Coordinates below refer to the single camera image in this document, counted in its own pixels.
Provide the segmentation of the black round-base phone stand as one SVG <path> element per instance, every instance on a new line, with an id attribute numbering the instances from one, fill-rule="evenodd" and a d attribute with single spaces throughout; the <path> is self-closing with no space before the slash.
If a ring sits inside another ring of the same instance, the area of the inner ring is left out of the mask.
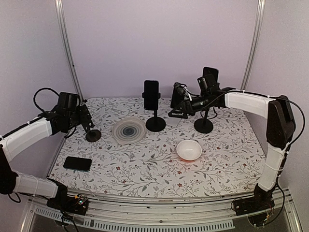
<path id="1" fill-rule="evenodd" d="M 146 121 L 146 128 L 152 132 L 162 131 L 166 127 L 166 122 L 163 118 L 157 115 L 157 110 L 153 112 L 154 116 Z"/>

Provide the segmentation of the tall black phone stand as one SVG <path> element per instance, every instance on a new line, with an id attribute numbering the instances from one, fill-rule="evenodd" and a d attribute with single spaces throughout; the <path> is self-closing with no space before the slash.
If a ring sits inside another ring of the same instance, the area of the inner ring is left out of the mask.
<path id="1" fill-rule="evenodd" d="M 205 110 L 205 115 L 203 118 L 200 118 L 195 121 L 194 128 L 197 132 L 208 134 L 213 130 L 213 123 L 207 119 L 209 108 Z"/>

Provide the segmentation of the blue-edged black phone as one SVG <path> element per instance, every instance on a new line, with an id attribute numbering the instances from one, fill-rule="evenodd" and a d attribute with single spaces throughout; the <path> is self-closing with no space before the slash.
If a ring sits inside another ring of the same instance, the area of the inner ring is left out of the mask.
<path id="1" fill-rule="evenodd" d="M 156 80 L 145 80 L 142 97 L 144 98 L 145 110 L 158 110 L 159 82 Z"/>

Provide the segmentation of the purple-backed black phone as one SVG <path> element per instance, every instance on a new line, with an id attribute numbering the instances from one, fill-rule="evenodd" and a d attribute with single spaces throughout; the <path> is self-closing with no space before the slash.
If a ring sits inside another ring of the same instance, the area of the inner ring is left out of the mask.
<path id="1" fill-rule="evenodd" d="M 212 74 L 215 78 L 215 81 L 218 82 L 219 70 L 212 67 L 204 67 L 202 76 Z"/>

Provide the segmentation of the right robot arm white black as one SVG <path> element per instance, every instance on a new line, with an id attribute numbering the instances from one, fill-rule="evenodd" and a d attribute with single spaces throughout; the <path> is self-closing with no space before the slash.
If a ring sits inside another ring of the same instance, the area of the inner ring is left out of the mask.
<path id="1" fill-rule="evenodd" d="M 192 94 L 185 84 L 173 85 L 169 117 L 188 118 L 208 108 L 229 108 L 244 111 L 264 119 L 266 161 L 262 174 L 254 188 L 250 207 L 261 210 L 277 187 L 284 170 L 291 146 L 300 135 L 295 135 L 296 121 L 292 108 L 301 107 L 287 96 L 271 96 L 239 90 L 234 87 L 221 88 L 212 74 L 198 78 L 200 93 Z"/>

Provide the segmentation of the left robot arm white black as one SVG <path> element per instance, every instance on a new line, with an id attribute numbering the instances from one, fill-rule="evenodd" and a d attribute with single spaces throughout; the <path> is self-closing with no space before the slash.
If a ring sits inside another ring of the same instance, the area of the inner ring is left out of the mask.
<path id="1" fill-rule="evenodd" d="M 86 132 L 86 140 L 96 142 L 101 138 L 101 132 L 94 129 L 92 116 L 80 99 L 73 93 L 60 92 L 58 102 L 50 111 L 42 112 L 33 120 L 0 138 L 0 192 L 3 195 L 24 193 L 52 198 L 62 210 L 72 205 L 70 196 L 64 192 L 66 186 L 52 181 L 13 171 L 9 163 L 21 152 L 38 141 L 53 136 L 59 132 L 69 138 L 70 130 L 81 125 Z"/>

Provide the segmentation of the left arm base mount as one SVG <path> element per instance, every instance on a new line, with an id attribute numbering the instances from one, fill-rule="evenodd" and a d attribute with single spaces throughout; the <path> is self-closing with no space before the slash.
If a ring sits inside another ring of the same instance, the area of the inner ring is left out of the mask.
<path id="1" fill-rule="evenodd" d="M 57 193 L 54 198 L 50 198 L 46 205 L 50 208 L 66 213 L 85 216 L 89 206 L 89 201 L 88 197 L 82 194 L 68 196 L 67 192 L 63 191 Z"/>

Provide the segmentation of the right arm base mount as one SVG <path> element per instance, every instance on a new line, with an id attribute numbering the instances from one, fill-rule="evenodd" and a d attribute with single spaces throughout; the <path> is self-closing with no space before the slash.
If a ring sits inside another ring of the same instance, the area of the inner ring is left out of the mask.
<path id="1" fill-rule="evenodd" d="M 270 196 L 260 201 L 257 197 L 235 198 L 231 203 L 231 209 L 237 216 L 247 215 L 249 223 L 254 227 L 265 226 L 274 211 L 274 200 Z"/>

